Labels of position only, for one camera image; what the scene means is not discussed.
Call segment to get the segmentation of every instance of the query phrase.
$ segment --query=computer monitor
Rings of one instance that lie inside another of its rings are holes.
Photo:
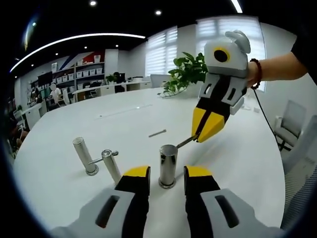
[[[46,84],[51,84],[53,81],[52,72],[48,72],[38,76],[38,86],[41,87]]]
[[[125,73],[120,73],[120,81],[125,82]]]

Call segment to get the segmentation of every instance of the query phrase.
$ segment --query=black ceiling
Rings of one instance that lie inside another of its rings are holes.
[[[19,21],[14,24],[11,34],[14,49],[9,64],[17,61],[37,48],[66,37],[88,33],[126,33],[149,37],[166,28],[178,25],[194,24],[197,19],[237,14],[230,0],[213,0],[208,3],[184,1],[119,1],[96,0],[95,7],[89,6],[89,0],[50,0],[20,3],[12,8],[19,8]],[[292,14],[289,12],[290,1],[286,0],[239,0],[244,15],[258,16],[261,22],[279,26],[288,31],[297,32]],[[154,12],[159,9],[161,16]],[[30,34],[28,48],[24,50],[23,35],[27,25],[36,22]],[[130,50],[145,40],[131,37],[104,36],[80,38],[66,41],[46,48],[28,58],[19,65],[12,75],[23,75],[35,66],[49,62],[61,56],[84,51],[115,48]]]

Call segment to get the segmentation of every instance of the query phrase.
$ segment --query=white round table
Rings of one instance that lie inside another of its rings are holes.
[[[173,98],[161,88],[107,95],[46,113],[23,142],[15,163],[18,188],[31,212],[50,230],[67,226],[82,206],[113,185],[103,162],[90,177],[72,145],[82,136],[93,159],[117,150],[121,172],[151,166],[150,210],[145,238],[190,237],[185,212],[184,165],[207,167],[221,188],[229,188],[255,210],[267,226],[279,227],[285,203],[281,156],[262,113],[240,109],[225,128],[204,143],[190,142],[178,153],[177,183],[159,187],[159,148],[191,136],[197,98]],[[256,104],[250,99],[246,104]],[[166,133],[149,138],[166,129]]]

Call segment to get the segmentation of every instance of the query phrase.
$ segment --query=human hand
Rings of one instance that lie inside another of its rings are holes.
[[[247,76],[247,80],[248,80],[248,88],[250,88],[251,86],[255,85],[257,83],[256,80],[256,75],[258,73],[258,66],[255,62],[249,62],[248,63],[248,76]]]

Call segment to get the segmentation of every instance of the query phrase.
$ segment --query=window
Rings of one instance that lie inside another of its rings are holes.
[[[204,46],[208,40],[224,35],[226,31],[240,30],[249,38],[251,52],[248,59],[266,58],[264,40],[260,23],[255,17],[222,16],[198,21],[196,32],[196,52],[204,53]],[[261,82],[258,90],[265,91],[265,82]]]
[[[168,74],[175,68],[177,56],[177,27],[151,36],[146,47],[145,75]]]

